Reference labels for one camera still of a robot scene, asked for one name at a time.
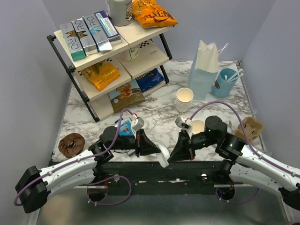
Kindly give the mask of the stack of paper cups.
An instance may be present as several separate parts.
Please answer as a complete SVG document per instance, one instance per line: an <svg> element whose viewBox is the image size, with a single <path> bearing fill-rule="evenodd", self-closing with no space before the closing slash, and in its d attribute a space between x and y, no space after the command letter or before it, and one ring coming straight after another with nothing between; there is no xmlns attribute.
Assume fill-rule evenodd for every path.
<svg viewBox="0 0 300 225"><path fill-rule="evenodd" d="M189 88L180 88L176 92L175 106L179 113L185 113L192 103L194 94Z"/></svg>

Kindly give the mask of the stack of white lids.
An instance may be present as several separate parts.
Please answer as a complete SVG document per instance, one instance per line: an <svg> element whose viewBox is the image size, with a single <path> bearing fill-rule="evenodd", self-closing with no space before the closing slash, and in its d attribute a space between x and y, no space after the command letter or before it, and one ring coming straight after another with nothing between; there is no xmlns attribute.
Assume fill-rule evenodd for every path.
<svg viewBox="0 0 300 225"><path fill-rule="evenodd" d="M154 140L153 143L155 144L155 146L160 150L159 153L156 153L156 157L160 163L160 165L163 168L166 168L169 163L168 163L168 159L170 157L170 153L168 151L168 149L165 147L165 145L159 141L159 140Z"/></svg>

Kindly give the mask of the light blue paper bag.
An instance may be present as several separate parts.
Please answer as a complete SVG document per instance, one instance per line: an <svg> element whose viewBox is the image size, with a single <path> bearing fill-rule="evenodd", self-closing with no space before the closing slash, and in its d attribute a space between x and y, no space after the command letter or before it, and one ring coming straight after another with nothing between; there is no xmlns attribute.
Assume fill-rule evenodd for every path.
<svg viewBox="0 0 300 225"><path fill-rule="evenodd" d="M219 56L227 46L228 44L225 44L218 50L214 42L199 42L188 76L188 88L192 90L194 99L204 100L210 92L219 72Z"/></svg>

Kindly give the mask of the single paper cup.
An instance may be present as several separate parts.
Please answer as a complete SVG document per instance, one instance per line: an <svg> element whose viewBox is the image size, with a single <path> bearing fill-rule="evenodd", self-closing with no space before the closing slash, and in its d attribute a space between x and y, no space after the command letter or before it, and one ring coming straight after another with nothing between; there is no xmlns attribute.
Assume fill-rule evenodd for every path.
<svg viewBox="0 0 300 225"><path fill-rule="evenodd" d="M192 121L192 134L198 134L203 132L205 129L205 123L201 120L193 120Z"/></svg>

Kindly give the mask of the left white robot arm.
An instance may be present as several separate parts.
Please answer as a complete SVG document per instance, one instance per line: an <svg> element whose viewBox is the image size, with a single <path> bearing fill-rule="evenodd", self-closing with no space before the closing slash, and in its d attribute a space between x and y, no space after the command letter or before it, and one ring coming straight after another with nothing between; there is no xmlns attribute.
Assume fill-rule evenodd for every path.
<svg viewBox="0 0 300 225"><path fill-rule="evenodd" d="M120 135L117 127L109 126L97 142L79 155L47 168L31 166L26 169L15 186L15 206L32 213L43 207L56 191L82 184L101 184L104 174L98 168L113 158L111 150L135 150L137 157L161 152L144 129L139 129L135 135Z"/></svg>

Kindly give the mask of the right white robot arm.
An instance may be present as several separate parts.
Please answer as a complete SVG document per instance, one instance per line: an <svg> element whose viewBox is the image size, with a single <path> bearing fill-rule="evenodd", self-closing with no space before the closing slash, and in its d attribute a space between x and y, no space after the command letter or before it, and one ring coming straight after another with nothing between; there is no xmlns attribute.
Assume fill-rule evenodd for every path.
<svg viewBox="0 0 300 225"><path fill-rule="evenodd" d="M209 146L223 158L216 171L216 179L249 184L264 189L282 198L288 206L300 209L300 170L288 166L246 144L227 131L218 116L209 116L204 131L193 134L192 121L178 117L176 125L181 128L178 141L168 158L169 163L194 160L195 152Z"/></svg>

